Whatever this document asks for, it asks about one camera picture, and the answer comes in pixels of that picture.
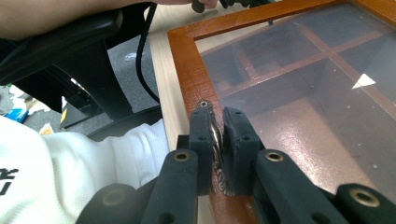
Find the black chair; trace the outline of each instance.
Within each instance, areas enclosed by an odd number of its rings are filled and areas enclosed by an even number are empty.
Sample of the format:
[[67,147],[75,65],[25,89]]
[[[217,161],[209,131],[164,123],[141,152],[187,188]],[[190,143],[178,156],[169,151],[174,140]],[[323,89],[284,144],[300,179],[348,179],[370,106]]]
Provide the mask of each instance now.
[[158,106],[134,114],[108,59],[106,39],[119,31],[122,20],[121,10],[109,11],[23,40],[1,62],[0,85],[29,80],[35,88],[48,88],[48,94],[64,96],[69,104],[61,128],[102,112],[118,124],[145,112],[158,120]]

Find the gray carpet floor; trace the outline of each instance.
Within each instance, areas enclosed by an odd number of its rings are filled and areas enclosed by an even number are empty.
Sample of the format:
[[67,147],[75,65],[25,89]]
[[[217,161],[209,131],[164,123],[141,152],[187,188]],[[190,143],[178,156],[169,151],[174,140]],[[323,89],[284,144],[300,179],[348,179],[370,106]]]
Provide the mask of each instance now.
[[[120,44],[108,51],[113,70],[134,112],[138,112],[157,105],[157,103],[151,99],[151,97],[140,85],[135,71],[135,58],[128,57],[136,53],[139,38],[140,36]],[[142,71],[148,85],[158,95],[148,41],[143,52]],[[13,103],[10,100],[11,96],[12,95],[9,94],[8,88],[0,88],[1,111],[8,112],[13,107]],[[112,122],[112,120],[109,119],[106,114],[101,114],[91,119],[87,119],[70,128],[61,129],[60,120],[61,114],[57,112],[38,111],[33,115],[28,116],[23,124],[36,131],[39,131],[45,124],[49,123],[53,131],[56,133],[77,132],[88,134]]]

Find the blue object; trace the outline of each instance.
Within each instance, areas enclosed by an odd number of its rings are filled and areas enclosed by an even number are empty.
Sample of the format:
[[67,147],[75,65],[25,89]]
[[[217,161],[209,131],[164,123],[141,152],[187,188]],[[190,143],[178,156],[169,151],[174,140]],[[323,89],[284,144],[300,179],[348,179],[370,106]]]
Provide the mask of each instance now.
[[29,110],[27,109],[13,108],[6,114],[6,118],[22,123],[26,119],[28,112]]

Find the black mount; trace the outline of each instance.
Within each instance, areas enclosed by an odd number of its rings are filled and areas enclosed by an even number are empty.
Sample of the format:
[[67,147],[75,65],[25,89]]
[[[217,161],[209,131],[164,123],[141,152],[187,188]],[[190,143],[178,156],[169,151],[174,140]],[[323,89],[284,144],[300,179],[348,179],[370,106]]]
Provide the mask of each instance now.
[[[316,187],[284,152],[266,149],[240,110],[224,109],[223,172],[233,195],[251,195],[258,223],[396,223],[396,205],[374,189],[347,184],[335,195]],[[212,186],[216,137],[207,108],[191,113],[160,175],[142,188],[98,191],[77,223],[196,223],[197,196]]]

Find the white sleeve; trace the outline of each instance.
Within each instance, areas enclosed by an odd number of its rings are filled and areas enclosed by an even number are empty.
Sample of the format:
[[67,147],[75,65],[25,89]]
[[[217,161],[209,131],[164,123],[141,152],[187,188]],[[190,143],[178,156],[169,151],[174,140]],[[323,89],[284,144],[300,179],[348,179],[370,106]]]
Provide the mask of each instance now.
[[0,223],[74,223],[97,190],[139,188],[158,175],[168,153],[162,120],[100,143],[79,133],[43,137],[4,118],[0,134],[1,176],[13,176],[0,179],[0,191],[11,183],[0,195]]

